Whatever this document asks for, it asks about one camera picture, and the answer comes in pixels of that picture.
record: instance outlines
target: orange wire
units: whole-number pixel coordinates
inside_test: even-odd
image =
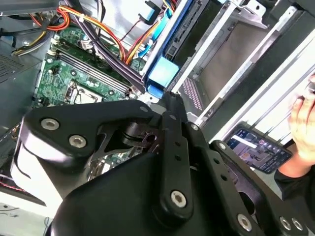
[[[67,6],[60,6],[59,10],[60,12],[62,10],[66,9],[66,11],[68,11],[71,14],[74,14],[76,16],[80,16],[81,13],[72,9],[71,7],[67,7]],[[117,43],[118,47],[120,48],[120,52],[121,52],[121,59],[124,61],[125,60],[125,49],[122,46],[121,42],[119,41],[119,39],[115,36],[115,34],[109,29],[109,27],[101,22],[99,22],[98,20],[87,16],[87,15],[83,15],[84,18],[86,18],[88,21],[92,22],[93,24],[95,24],[97,27],[101,28],[102,30],[104,30],[105,32],[107,32],[113,39],[114,41]]]
[[[58,12],[62,14],[64,22],[62,24],[58,25],[58,26],[48,26],[47,27],[48,30],[59,31],[59,30],[64,30],[65,28],[67,28],[69,26],[69,24],[70,24],[70,17],[68,15],[68,13],[60,12],[59,10],[58,10]],[[31,16],[32,20],[37,25],[42,26],[42,24],[33,15],[30,14],[30,16]]]

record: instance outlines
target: red wire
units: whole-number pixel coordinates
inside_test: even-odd
[[[3,182],[1,182],[1,181],[0,181],[0,184],[3,185],[4,187],[11,188],[11,189],[14,189],[14,190],[16,190],[16,191],[25,192],[25,190],[22,189],[22,188],[16,188],[16,187],[10,186],[10,185],[8,185],[8,184],[6,184],[6,183],[3,183]]]
[[[64,30],[64,29],[67,28],[67,27],[69,26],[69,24],[70,24],[70,17],[69,17],[69,15],[68,15],[68,13],[63,12],[63,11],[61,11],[61,10],[59,10],[59,9],[57,9],[57,11],[58,11],[60,14],[62,14],[63,19],[64,19],[64,22],[63,22],[62,24],[58,25],[58,26],[48,26],[48,27],[47,27],[48,30],[53,30],[53,31]],[[30,15],[30,16],[31,16],[31,18],[33,19],[33,21],[34,21],[37,25],[41,26],[41,23],[40,23],[33,15]]]
[[[126,38],[126,36],[133,30],[133,28],[136,27],[136,25],[140,22],[140,20],[138,20],[136,23],[134,23],[134,25],[129,29],[129,31],[119,40],[120,42],[123,41],[124,38]]]

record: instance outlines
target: green circuit board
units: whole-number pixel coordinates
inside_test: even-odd
[[[80,29],[77,29],[77,28],[67,28],[67,29],[64,29],[62,30],[60,33],[59,33],[59,36],[61,38],[61,40],[65,40],[69,43],[71,43],[72,45],[76,45],[78,46],[78,42],[80,40],[83,40],[85,35],[84,33],[80,30]],[[102,40],[102,42],[105,44],[105,46],[116,56],[119,55],[119,49],[115,46],[115,45],[112,45],[110,43],[108,43],[107,41],[105,40]],[[131,65],[130,67],[132,69],[134,69],[135,71],[140,71],[142,70],[142,68],[144,67],[145,65],[145,62],[139,58],[137,59],[134,59],[132,62],[131,62]]]
[[[85,39],[83,32],[77,28],[68,28],[59,32],[57,43],[51,45],[51,50],[55,51],[56,55],[47,55],[45,65],[42,67],[35,94],[35,107],[78,104],[75,96],[84,100],[82,94],[88,95],[82,103],[130,98],[126,94],[129,95],[131,83],[106,62],[96,58],[91,50],[80,47],[80,43]],[[105,40],[103,42],[114,55],[118,56],[119,50],[115,45]],[[132,61],[131,68],[138,71],[144,64],[144,61],[135,59]],[[114,80],[118,85],[115,87],[108,80]],[[71,95],[74,88],[77,90],[77,95]]]
[[[85,87],[103,97],[103,101],[124,100],[125,94],[114,90],[107,84],[74,69],[61,60],[48,56],[43,69],[42,78],[37,90],[37,98],[49,99],[49,105],[63,105],[69,84],[74,81],[77,85]]]

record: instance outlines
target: screw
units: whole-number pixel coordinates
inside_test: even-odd
[[[187,204],[184,194],[177,190],[171,192],[171,200],[179,208],[184,208]]]
[[[301,225],[300,222],[298,222],[297,219],[292,218],[293,224],[295,225],[295,227],[297,227],[298,230],[303,231],[303,226]]]
[[[64,19],[63,19],[63,18],[59,18],[59,19],[58,19],[58,23],[59,23],[59,24],[63,24],[63,23],[64,23]]]
[[[192,124],[191,127],[192,127],[194,130],[196,130],[196,131],[199,129],[198,126],[195,125],[195,124]]]
[[[222,148],[223,150],[226,150],[226,146],[223,143],[219,143],[219,147]]]
[[[84,148],[87,145],[87,141],[80,135],[72,135],[69,138],[69,143],[71,146],[76,148]]]
[[[142,110],[144,112],[148,112],[148,109],[146,109],[145,107],[140,107],[140,110]]]
[[[169,115],[169,117],[171,117],[173,120],[176,120],[176,117],[173,115]]]
[[[246,230],[247,232],[252,231],[252,224],[245,215],[238,214],[237,220],[238,220],[238,223],[243,227],[244,230]]]
[[[59,122],[52,118],[43,119],[40,124],[41,127],[47,130],[56,130],[59,128]]]
[[[280,217],[280,222],[287,230],[291,230],[291,225],[283,216]]]

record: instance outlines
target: phone screen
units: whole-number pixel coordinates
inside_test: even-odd
[[[249,166],[267,174],[292,156],[289,151],[243,128],[234,132],[226,143]]]

